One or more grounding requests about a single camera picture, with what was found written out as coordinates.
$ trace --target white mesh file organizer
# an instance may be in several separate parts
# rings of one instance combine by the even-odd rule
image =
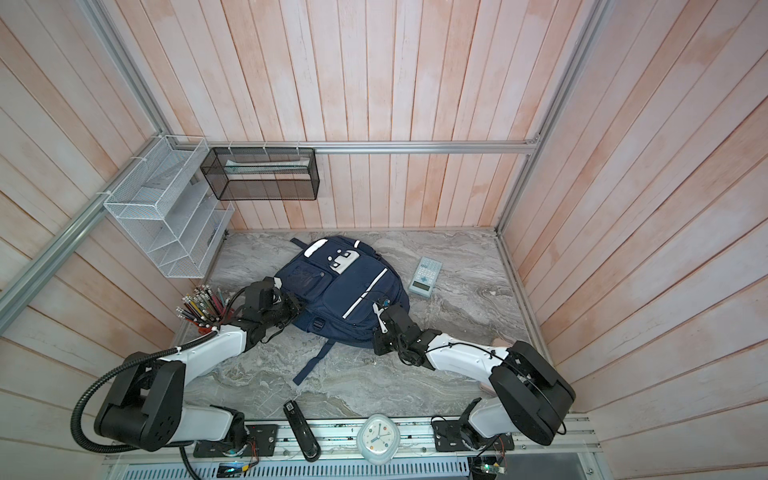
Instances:
[[[234,212],[206,181],[193,183],[207,153],[205,140],[181,150],[162,137],[104,202],[168,277],[203,278]]]

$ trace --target calculator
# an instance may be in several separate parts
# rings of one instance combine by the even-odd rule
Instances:
[[[416,269],[413,280],[408,285],[408,290],[429,298],[432,295],[432,289],[435,288],[437,274],[440,273],[441,268],[442,262],[422,257],[419,261],[419,268]]]

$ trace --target backpack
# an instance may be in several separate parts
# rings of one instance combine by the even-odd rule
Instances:
[[[302,251],[275,274],[281,288],[305,303],[293,324],[305,332],[328,339],[299,372],[299,385],[334,343],[373,348],[373,330],[379,318],[373,304],[400,303],[406,312],[410,302],[400,276],[371,246],[347,237],[325,237],[311,245],[293,238]]]

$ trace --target gray marble surface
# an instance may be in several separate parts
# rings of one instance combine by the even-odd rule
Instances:
[[[274,273],[298,253],[289,240],[310,243],[333,233],[234,233],[223,245],[209,284],[233,293]],[[442,261],[432,297],[409,294],[411,317],[423,329],[490,345],[494,338],[529,340],[495,245],[484,230],[382,231],[342,234],[380,252],[409,281],[422,256]],[[187,386],[185,401],[223,405],[249,419],[283,417],[295,399],[309,419],[459,415],[478,396],[476,381],[452,372],[403,365],[395,353],[336,344],[306,380],[292,378],[314,357],[325,339],[289,326],[270,343],[228,359]]]

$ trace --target wooden wall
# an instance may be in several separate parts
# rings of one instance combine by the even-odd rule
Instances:
[[[104,0],[171,129],[212,141],[533,137],[594,0]],[[518,155],[319,157],[242,229],[496,225]]]
[[[75,0],[0,2],[0,289],[153,134]],[[0,338],[4,478],[93,475],[71,408],[126,355],[168,347],[191,287],[101,222]]]
[[[766,25],[617,2],[504,232],[616,478],[768,475]]]

